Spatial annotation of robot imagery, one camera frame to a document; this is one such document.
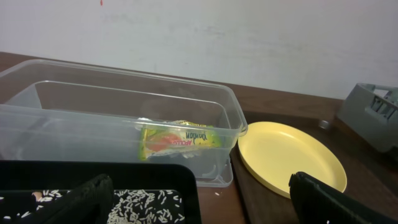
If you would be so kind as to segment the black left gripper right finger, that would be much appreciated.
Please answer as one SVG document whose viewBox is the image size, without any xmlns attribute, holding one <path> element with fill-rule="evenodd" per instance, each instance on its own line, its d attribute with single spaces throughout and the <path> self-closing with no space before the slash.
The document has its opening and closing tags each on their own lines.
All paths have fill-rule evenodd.
<svg viewBox="0 0 398 224">
<path fill-rule="evenodd" d="M 300 223 L 397 224 L 305 172 L 292 174 L 289 187 Z"/>
</svg>

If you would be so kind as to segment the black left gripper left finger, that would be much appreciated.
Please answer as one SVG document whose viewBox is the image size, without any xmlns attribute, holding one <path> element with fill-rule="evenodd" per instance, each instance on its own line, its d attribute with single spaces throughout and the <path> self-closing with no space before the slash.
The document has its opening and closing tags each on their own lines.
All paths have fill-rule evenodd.
<svg viewBox="0 0 398 224">
<path fill-rule="evenodd" d="M 18 220 L 19 224 L 106 224 L 113 207 L 110 176 L 100 174 L 60 199 Z"/>
</svg>

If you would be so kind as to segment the rice leftovers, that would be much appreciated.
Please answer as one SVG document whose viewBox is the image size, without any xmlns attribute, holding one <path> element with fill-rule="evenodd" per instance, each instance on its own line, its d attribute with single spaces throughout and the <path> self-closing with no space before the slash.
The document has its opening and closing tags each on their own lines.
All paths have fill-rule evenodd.
<svg viewBox="0 0 398 224">
<path fill-rule="evenodd" d="M 7 190 L 1 192 L 1 223 L 13 223 L 41 210 L 69 190 Z M 176 190 L 115 190 L 108 223 L 183 224 L 182 194 Z"/>
</svg>

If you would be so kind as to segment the yellow plate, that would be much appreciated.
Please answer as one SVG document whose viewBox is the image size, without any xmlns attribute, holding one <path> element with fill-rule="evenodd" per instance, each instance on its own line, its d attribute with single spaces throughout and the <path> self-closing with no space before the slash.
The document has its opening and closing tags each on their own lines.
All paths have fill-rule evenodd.
<svg viewBox="0 0 398 224">
<path fill-rule="evenodd" d="M 238 139 L 245 168 L 271 191 L 290 198 L 292 174 L 304 172 L 339 192 L 348 179 L 338 158 L 320 141 L 286 124 L 260 121 Z"/>
</svg>

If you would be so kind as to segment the green snack wrapper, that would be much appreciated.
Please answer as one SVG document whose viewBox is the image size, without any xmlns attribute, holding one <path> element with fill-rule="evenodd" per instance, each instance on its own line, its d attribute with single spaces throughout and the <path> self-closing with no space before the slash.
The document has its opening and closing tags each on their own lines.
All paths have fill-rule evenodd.
<svg viewBox="0 0 398 224">
<path fill-rule="evenodd" d="M 216 131 L 210 125 L 196 124 L 186 120 L 171 121 L 176 128 L 142 128 L 139 158 L 146 161 L 151 157 L 177 156 L 191 158 L 200 155 L 203 149 L 222 146 Z"/>
</svg>

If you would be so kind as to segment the grey dishwasher rack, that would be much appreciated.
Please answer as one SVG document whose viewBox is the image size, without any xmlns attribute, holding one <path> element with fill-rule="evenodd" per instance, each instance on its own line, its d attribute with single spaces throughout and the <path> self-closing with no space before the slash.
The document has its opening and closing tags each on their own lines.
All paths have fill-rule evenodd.
<svg viewBox="0 0 398 224">
<path fill-rule="evenodd" d="M 358 83 L 337 117 L 375 150 L 397 160 L 397 88 Z"/>
</svg>

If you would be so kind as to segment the black plastic tray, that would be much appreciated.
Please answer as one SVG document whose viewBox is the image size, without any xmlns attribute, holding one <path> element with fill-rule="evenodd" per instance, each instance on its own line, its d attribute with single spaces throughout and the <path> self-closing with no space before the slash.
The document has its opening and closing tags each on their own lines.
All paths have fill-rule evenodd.
<svg viewBox="0 0 398 224">
<path fill-rule="evenodd" d="M 1 192 L 7 190 L 73 190 L 106 174 L 115 190 L 176 190 L 182 194 L 185 223 L 200 223 L 195 177 L 186 167 L 173 164 L 123 164 L 110 162 L 1 162 Z"/>
</svg>

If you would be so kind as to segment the dark brown serving tray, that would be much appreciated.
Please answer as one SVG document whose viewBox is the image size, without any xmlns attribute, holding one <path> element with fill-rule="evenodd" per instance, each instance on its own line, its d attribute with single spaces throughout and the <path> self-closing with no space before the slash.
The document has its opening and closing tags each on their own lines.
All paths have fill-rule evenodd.
<svg viewBox="0 0 398 224">
<path fill-rule="evenodd" d="M 320 120 L 281 114 L 247 113 L 249 123 L 273 121 L 295 127 L 323 143 L 345 168 L 345 194 L 397 219 L 397 163 L 378 153 L 336 119 L 327 128 Z M 292 202 L 261 185 L 245 168 L 238 147 L 231 151 L 234 179 L 247 223 L 298 223 Z"/>
</svg>

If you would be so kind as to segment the clear plastic bin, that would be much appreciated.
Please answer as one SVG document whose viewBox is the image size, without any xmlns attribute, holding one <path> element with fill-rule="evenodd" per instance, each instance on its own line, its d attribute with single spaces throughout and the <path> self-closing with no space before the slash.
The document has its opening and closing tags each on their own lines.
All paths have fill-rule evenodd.
<svg viewBox="0 0 398 224">
<path fill-rule="evenodd" d="M 137 124 L 149 118 L 153 125 Z M 142 128 L 210 125 L 222 146 L 200 155 L 139 158 Z M 229 154 L 248 124 L 232 89 L 179 78 L 50 60 L 1 72 L 1 158 L 180 164 L 200 187 L 227 187 Z"/>
</svg>

